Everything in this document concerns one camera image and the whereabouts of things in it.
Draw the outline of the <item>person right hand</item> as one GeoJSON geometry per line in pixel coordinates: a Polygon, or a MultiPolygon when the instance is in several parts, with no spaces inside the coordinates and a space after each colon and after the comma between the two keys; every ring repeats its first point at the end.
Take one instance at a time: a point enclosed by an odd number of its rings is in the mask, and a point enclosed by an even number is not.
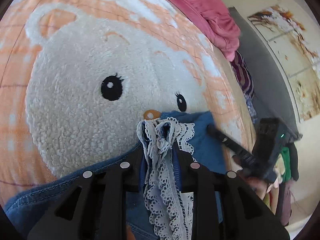
{"type": "Polygon", "coordinates": [[[249,177],[245,179],[246,183],[256,193],[256,195],[263,200],[268,189],[268,185],[263,181],[255,177],[249,177]]]}

